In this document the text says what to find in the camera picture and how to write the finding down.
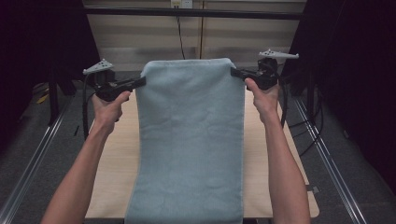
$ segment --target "gray carpet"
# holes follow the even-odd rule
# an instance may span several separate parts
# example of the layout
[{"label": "gray carpet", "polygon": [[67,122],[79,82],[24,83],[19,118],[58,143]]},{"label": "gray carpet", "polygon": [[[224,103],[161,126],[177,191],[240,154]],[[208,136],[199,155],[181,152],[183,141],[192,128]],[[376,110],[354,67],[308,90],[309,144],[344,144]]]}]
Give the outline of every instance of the gray carpet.
[{"label": "gray carpet", "polygon": [[[20,123],[18,134],[9,150],[0,159],[0,189],[1,205],[16,185],[27,162],[34,154],[40,138],[47,129],[50,110],[45,102],[35,105],[35,99],[26,110],[24,119]],[[358,146],[344,137],[344,129],[336,117],[323,105],[324,127],[321,136],[332,153],[340,172],[355,196],[361,210],[369,223],[396,223],[396,202],[394,195],[388,190],[386,184],[377,175],[375,170],[365,161],[359,152]],[[301,122],[301,116],[290,97],[287,122],[289,125]],[[317,115],[320,127],[320,115]],[[297,149],[302,152],[311,143],[309,133],[304,133],[306,128],[299,125],[291,128]],[[49,150],[38,169],[35,179],[24,196],[12,223],[38,223],[42,217],[51,195],[64,177],[77,156],[83,143],[81,123],[81,91],[78,91],[72,104],[64,115],[64,121],[49,146]],[[318,217],[312,223],[353,223],[343,201],[332,182],[321,157],[315,146],[311,147],[302,156],[303,165],[311,183],[320,192],[315,194],[320,209]],[[122,223],[122,220],[91,219],[86,223]]]}]

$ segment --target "forearm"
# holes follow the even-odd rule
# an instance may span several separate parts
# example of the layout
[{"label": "forearm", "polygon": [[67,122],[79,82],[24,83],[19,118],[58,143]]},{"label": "forearm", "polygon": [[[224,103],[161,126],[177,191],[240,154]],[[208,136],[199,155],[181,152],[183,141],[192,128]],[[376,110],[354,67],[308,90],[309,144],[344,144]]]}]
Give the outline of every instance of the forearm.
[{"label": "forearm", "polygon": [[94,125],[81,151],[52,197],[42,223],[82,223],[92,196],[108,133]]},{"label": "forearm", "polygon": [[290,152],[277,113],[268,115],[264,125],[275,223],[309,223],[305,182]]}]

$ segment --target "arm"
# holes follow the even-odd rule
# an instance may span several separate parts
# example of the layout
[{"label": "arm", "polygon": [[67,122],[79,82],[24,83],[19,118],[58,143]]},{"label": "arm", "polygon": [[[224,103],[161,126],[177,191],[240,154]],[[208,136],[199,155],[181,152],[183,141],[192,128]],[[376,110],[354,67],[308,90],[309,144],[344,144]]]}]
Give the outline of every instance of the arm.
[{"label": "arm", "polygon": [[309,223],[309,204],[305,182],[294,160],[277,114],[279,86],[260,90],[247,78],[247,86],[254,95],[253,104],[265,126],[268,151],[269,190],[274,221],[279,223]]},{"label": "arm", "polygon": [[111,103],[93,96],[95,121],[81,151],[56,189],[41,223],[83,223],[90,205],[96,170],[108,136],[121,116],[121,104],[131,93],[123,92]]}]

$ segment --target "floor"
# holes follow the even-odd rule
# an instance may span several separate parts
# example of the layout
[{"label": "floor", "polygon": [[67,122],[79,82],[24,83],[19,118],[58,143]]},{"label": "floor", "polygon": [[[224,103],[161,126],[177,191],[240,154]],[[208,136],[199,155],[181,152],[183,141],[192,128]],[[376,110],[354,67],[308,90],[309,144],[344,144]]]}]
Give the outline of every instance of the floor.
[{"label": "floor", "polygon": [[[43,90],[43,87],[35,89],[36,94],[33,95],[32,102],[17,124],[14,138],[10,140],[7,150],[1,154],[0,206],[3,210],[0,213],[0,221],[8,218],[8,220],[12,219],[11,223],[39,222],[52,192],[72,164],[83,142],[80,121],[81,91],[71,98],[63,96],[60,92],[60,108],[62,109],[63,105],[68,105],[68,107],[64,111],[64,118],[58,127],[58,132],[48,142],[48,149],[45,151],[43,160],[35,165],[36,172],[31,175],[33,178],[28,182],[29,188],[19,197],[12,197],[16,195],[13,190],[18,186],[20,178],[23,175],[28,176],[28,172],[25,171],[26,167],[32,164],[29,162],[37,153],[37,146],[49,129],[49,100],[42,104],[36,103]],[[326,106],[326,102],[323,102],[321,104],[323,119],[320,113],[316,115],[318,129],[323,126],[320,136],[352,197],[356,200],[363,220],[357,221],[348,213],[346,204],[329,175],[317,145],[312,145],[313,139],[305,123],[301,123],[303,119],[296,102],[304,102],[305,98],[304,93],[299,97],[289,97],[287,123],[299,152],[303,153],[309,148],[301,159],[311,188],[315,187],[318,190],[315,197],[320,210],[319,216],[314,217],[312,223],[396,223],[395,196],[362,157],[359,147],[353,140],[346,138],[342,124]],[[5,209],[11,204],[17,209]],[[259,220],[259,223],[269,222],[270,220],[266,219]],[[87,223],[122,223],[122,221],[88,220]]]}]

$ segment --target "metal bar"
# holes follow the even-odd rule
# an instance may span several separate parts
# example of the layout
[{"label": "metal bar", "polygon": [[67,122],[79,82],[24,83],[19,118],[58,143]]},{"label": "metal bar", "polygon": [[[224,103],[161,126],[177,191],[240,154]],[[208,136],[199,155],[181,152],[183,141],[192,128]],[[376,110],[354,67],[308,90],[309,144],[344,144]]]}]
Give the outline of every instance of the metal bar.
[{"label": "metal bar", "polygon": [[35,150],[35,154],[32,159],[30,159],[29,164],[24,170],[18,184],[12,190],[11,194],[7,198],[3,208],[0,210],[0,223],[1,224],[9,224],[17,213],[18,208],[21,205],[22,199],[26,194],[27,190],[30,187],[30,184],[33,181],[35,173],[37,172],[44,156],[50,146],[50,143],[58,132],[58,129],[64,119],[64,114],[67,108],[70,106],[73,97],[69,97],[69,101],[64,106],[58,118],[54,121],[53,125],[49,126],[43,138],[41,139],[40,144]]},{"label": "metal bar", "polygon": [[[308,120],[308,116],[306,115],[306,108],[301,99],[294,100],[294,103],[297,105],[297,108],[300,112],[303,120]],[[329,149],[327,149],[326,145],[323,142],[323,139],[319,136],[318,129],[315,125],[312,125],[309,120],[306,123],[306,128],[311,134],[312,140],[315,140],[318,136],[318,141],[316,142],[317,150],[320,157],[323,160],[324,165],[326,166],[327,171],[329,172],[330,177],[332,178],[332,182],[338,190],[338,193],[341,196],[341,199],[348,211],[350,217],[352,218],[353,223],[355,224],[367,224],[367,220],[365,219],[361,209],[350,191],[347,183],[342,177],[340,171],[338,170],[337,165],[332,159],[332,155],[330,154]]]},{"label": "metal bar", "polygon": [[34,11],[62,11],[94,15],[179,16],[299,21],[311,18],[297,12],[237,11],[164,7],[34,7]]}]

